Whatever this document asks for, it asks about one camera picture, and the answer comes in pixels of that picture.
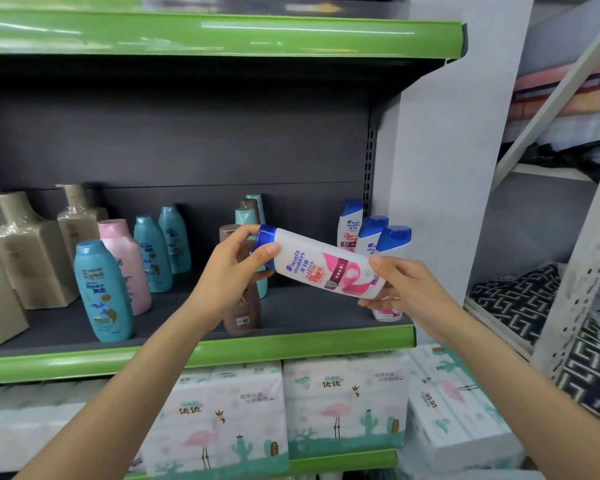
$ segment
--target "pink bottle cap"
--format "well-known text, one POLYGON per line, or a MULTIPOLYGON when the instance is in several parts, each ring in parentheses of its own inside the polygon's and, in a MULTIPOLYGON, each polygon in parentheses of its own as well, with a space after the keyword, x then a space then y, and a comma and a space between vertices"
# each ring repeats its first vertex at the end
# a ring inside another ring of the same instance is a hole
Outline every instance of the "pink bottle cap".
POLYGON ((98 231, 101 239, 115 239, 117 237, 131 237, 129 226, 124 219, 110 219, 98 222, 98 231))

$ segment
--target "green shelf edge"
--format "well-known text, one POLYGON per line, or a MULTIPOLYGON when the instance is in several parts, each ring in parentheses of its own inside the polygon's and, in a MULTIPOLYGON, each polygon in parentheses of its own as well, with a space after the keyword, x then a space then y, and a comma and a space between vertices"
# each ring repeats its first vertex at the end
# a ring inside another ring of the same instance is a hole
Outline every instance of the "green shelf edge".
MULTIPOLYGON (((203 340, 186 367, 376 352, 413 347, 413 343, 413 325, 203 340)), ((136 346, 1 356, 0 384, 110 376, 119 372, 139 349, 136 346)))
MULTIPOLYGON (((325 472, 349 472, 352 470, 376 470, 378 468, 394 468, 396 465, 395 450, 361 451, 313 458, 290 460, 288 472, 276 477, 292 477, 325 472)), ((129 475, 125 480, 149 480, 146 475, 129 475)))
POLYGON ((459 59, 460 22, 0 10, 0 54, 459 59))

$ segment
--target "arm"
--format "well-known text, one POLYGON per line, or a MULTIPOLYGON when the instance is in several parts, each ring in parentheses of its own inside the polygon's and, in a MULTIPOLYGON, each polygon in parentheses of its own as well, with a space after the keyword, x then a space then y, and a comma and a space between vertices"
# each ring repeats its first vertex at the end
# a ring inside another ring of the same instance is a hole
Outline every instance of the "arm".
POLYGON ((402 310, 456 352, 546 478, 600 479, 600 421, 458 306, 423 263, 369 263, 390 287, 360 305, 402 310))
MULTIPOLYGON (((193 350, 220 322, 256 270, 279 251, 236 256, 258 226, 241 226, 218 244, 191 293, 106 387, 16 475, 16 480, 121 479, 193 350)), ((269 275, 262 271, 257 278, 269 275)))

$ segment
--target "person's left arm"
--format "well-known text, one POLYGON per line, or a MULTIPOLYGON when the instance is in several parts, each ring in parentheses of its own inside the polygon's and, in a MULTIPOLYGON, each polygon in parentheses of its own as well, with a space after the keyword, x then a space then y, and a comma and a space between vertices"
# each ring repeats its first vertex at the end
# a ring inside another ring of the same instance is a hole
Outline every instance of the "person's left arm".
POLYGON ((250 280, 271 274, 256 270, 279 252, 277 244, 258 248, 241 263, 236 259, 258 229, 241 226, 216 246, 183 306, 14 480, 119 480, 126 475, 200 339, 250 280))

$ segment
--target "black and white patterned textile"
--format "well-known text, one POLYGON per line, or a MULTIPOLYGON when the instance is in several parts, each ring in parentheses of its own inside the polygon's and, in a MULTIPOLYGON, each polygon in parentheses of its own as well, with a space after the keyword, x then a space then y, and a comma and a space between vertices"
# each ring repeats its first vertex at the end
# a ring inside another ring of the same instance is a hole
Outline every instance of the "black and white patterned textile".
MULTIPOLYGON (((517 279, 479 283, 469 297, 520 337, 535 344, 558 286, 559 265, 549 264, 517 279)), ((557 385, 600 418, 600 327, 592 315, 584 321, 557 385)))

